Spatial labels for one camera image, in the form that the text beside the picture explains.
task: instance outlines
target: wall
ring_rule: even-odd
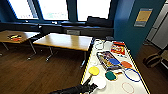
[[[6,0],[0,0],[0,20],[1,22],[14,21],[12,20],[14,19],[14,16],[11,10],[9,10],[9,7],[7,7],[6,5],[7,5]]]
[[[165,0],[119,0],[114,21],[114,38],[126,43],[133,58],[154,24]],[[134,27],[140,8],[152,8],[153,11],[145,27]]]

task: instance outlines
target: table leg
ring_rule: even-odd
[[[33,49],[33,51],[34,51],[34,54],[32,54],[31,56],[29,56],[29,57],[27,58],[27,60],[30,60],[30,59],[36,54],[36,50],[34,49],[34,46],[33,46],[33,44],[32,44],[32,42],[31,42],[30,39],[29,39],[29,43],[30,43],[30,45],[31,45],[31,47],[32,47],[32,49]]]
[[[83,67],[83,65],[85,64],[85,62],[86,62],[86,51],[84,51],[84,60],[83,60],[83,62],[81,64],[80,68]]]
[[[5,46],[6,50],[9,50],[8,46],[7,46],[4,42],[2,42],[2,44]]]
[[[6,50],[9,50],[5,43],[2,42],[2,44],[5,46]]]

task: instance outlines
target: table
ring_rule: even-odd
[[[33,47],[32,42],[30,41],[30,38],[37,35],[37,34],[39,34],[39,33],[37,33],[37,32],[22,32],[22,31],[5,30],[5,31],[0,32],[0,42],[2,42],[3,45],[6,47],[6,49],[9,50],[8,47],[5,45],[5,42],[19,43],[20,44],[20,43],[23,43],[23,42],[29,40],[29,43],[30,43],[30,45],[31,45],[31,47],[34,51],[34,54],[36,54],[36,51]],[[19,41],[13,41],[13,40],[8,38],[8,36],[10,36],[10,35],[21,35],[22,38]]]
[[[84,51],[84,62],[85,62],[86,52],[89,49],[91,40],[92,40],[92,37],[87,37],[87,36],[75,36],[75,35],[67,35],[67,34],[50,33],[36,40],[33,43],[49,46],[51,55],[47,57],[46,61],[48,61],[48,59],[53,55],[53,51],[51,47],[60,47],[60,48]]]
[[[100,61],[98,60],[98,58],[96,56],[96,53],[101,52],[101,51],[110,51],[111,46],[112,46],[112,42],[106,41],[104,43],[104,47],[99,46],[99,48],[103,48],[102,50],[96,49],[96,48],[98,48],[98,46],[97,46],[98,44],[99,44],[99,41],[94,42],[92,52],[90,54],[90,58],[88,60],[81,84],[84,83],[89,78],[89,76],[90,76],[90,73],[88,72],[89,68],[92,66],[96,66],[100,70],[100,73],[97,76],[101,76],[105,79],[106,87],[103,89],[96,88],[91,94],[150,94],[142,76],[141,76],[142,79],[139,82],[133,82],[133,81],[129,80],[128,78],[126,78],[126,76],[124,74],[118,75],[118,79],[116,81],[109,81],[105,77],[106,70],[100,64]],[[131,58],[126,47],[125,47],[125,50],[126,50],[126,53],[125,53],[125,56],[123,56],[123,57],[118,56],[118,54],[116,54],[116,53],[112,53],[112,54],[120,62],[121,61],[129,62],[132,65],[132,68],[138,71],[138,69],[137,69],[133,59]],[[117,72],[122,72],[122,71],[121,71],[121,69],[118,69],[118,70],[113,70],[113,72],[117,73]]]

